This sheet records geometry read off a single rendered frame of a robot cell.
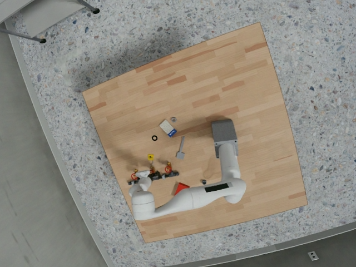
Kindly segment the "red rectangular block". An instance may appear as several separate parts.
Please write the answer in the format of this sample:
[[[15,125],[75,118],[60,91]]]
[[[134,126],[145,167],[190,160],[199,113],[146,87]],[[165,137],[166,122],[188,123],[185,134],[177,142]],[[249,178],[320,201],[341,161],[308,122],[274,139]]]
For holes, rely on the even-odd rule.
[[[189,187],[188,185],[179,183],[175,195],[176,195],[179,191],[181,191],[182,189],[186,189],[186,188],[190,188],[190,187]]]

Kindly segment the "black pipe manifold with grey fittings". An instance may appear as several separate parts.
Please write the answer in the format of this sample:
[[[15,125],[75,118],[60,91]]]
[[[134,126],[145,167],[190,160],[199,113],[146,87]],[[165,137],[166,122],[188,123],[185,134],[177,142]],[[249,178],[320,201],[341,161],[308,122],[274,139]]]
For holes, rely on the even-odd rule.
[[[167,166],[168,168],[165,167],[165,171],[166,171],[166,168],[167,168],[167,171],[169,170],[170,172],[167,172],[167,171],[166,171],[166,172],[167,172],[167,173],[170,173],[170,174],[168,174],[168,175],[162,174],[162,176],[160,176],[158,179],[154,178],[153,181],[154,181],[154,180],[159,180],[159,179],[163,179],[163,180],[164,180],[164,179],[166,179],[166,177],[179,176],[179,172],[173,173],[170,162],[168,162],[167,165],[168,165],[168,166]],[[150,174],[155,172],[155,169],[154,169],[153,166],[151,166],[151,169],[152,169],[152,170],[150,170],[150,171],[151,171]],[[137,173],[137,172],[138,172],[138,170],[136,169],[136,170],[135,170],[135,173]],[[136,177],[135,174],[132,174],[132,175],[133,175],[134,178]],[[131,178],[133,179],[132,175],[131,175]],[[138,177],[137,177],[137,178],[138,178]],[[137,178],[133,179],[132,182],[128,182],[128,185],[133,185],[133,186],[134,186],[135,184],[137,184],[138,181],[135,181]]]

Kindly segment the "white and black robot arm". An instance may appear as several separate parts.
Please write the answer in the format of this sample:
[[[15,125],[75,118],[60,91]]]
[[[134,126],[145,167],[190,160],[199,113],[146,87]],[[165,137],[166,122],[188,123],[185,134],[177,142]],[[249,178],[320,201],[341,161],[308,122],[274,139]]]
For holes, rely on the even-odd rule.
[[[222,196],[229,203],[239,202],[246,190],[246,183],[240,179],[234,144],[221,145],[219,158],[222,174],[220,182],[182,189],[169,202],[158,208],[155,208],[153,194],[147,191],[151,185],[151,179],[148,177],[150,171],[137,172],[135,175],[140,180],[128,191],[131,196],[133,218],[147,220],[175,212],[197,209]]]

